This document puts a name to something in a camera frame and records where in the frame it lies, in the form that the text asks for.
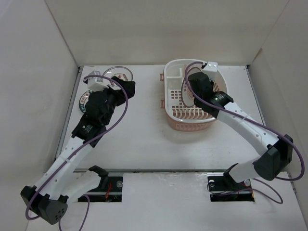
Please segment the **plate with orange sunburst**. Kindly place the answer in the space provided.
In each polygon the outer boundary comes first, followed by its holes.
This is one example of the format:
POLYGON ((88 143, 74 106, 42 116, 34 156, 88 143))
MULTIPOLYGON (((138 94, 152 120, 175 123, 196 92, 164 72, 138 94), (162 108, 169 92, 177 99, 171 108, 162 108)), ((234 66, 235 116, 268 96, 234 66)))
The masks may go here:
POLYGON ((194 96, 189 90, 185 79, 183 79, 182 85, 181 85, 181 100, 185 107, 197 108, 197 106, 194 104, 194 96))

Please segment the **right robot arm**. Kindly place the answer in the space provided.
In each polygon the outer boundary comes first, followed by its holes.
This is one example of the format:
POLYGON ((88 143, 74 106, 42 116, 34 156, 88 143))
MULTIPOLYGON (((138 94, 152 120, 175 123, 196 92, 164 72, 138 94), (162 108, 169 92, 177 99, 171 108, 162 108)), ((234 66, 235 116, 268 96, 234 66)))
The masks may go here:
POLYGON ((185 79, 194 95, 194 104, 235 130, 259 154, 258 158, 229 167, 222 178, 225 188, 232 190, 240 182, 255 177, 272 181, 291 162, 291 137, 284 135, 280 138, 277 134, 265 130, 246 114, 231 96, 223 91, 214 91, 214 84, 205 73, 197 72, 185 79))

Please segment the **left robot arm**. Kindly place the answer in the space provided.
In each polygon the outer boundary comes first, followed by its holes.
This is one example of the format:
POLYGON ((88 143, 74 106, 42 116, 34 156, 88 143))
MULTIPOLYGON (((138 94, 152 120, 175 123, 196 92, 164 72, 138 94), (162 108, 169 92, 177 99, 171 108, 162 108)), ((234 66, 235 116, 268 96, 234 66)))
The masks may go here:
POLYGON ((125 112, 107 128, 116 107, 124 104, 124 109, 128 109, 128 100, 135 95, 136 83, 100 75, 88 75, 83 81, 91 94, 71 138, 48 171, 33 186, 21 190, 27 220, 42 218, 51 225, 59 223, 70 203, 92 189, 102 191, 107 187, 108 172, 98 166, 90 167, 80 177, 74 178, 73 173, 102 136, 123 119, 125 112), (30 217, 29 212, 35 213, 36 217, 30 217))

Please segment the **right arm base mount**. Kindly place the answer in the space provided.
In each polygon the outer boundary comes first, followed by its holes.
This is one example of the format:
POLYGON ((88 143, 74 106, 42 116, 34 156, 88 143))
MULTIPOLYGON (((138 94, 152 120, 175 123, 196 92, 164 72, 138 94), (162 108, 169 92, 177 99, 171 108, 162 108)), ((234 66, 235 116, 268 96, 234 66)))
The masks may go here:
POLYGON ((211 202, 254 202, 251 182, 248 185, 235 182, 229 175, 230 170, 236 164, 229 167, 225 172, 213 172, 207 175, 206 189, 210 193, 211 202))

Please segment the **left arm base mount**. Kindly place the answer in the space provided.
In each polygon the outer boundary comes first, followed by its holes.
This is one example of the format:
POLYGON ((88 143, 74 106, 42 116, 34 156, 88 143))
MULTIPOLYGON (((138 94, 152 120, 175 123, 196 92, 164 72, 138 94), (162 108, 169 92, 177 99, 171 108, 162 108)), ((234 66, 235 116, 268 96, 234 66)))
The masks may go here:
POLYGON ((122 202, 123 174, 108 172, 99 166, 89 169, 91 173, 96 173, 100 177, 97 187, 86 193, 90 202, 118 203, 122 202))

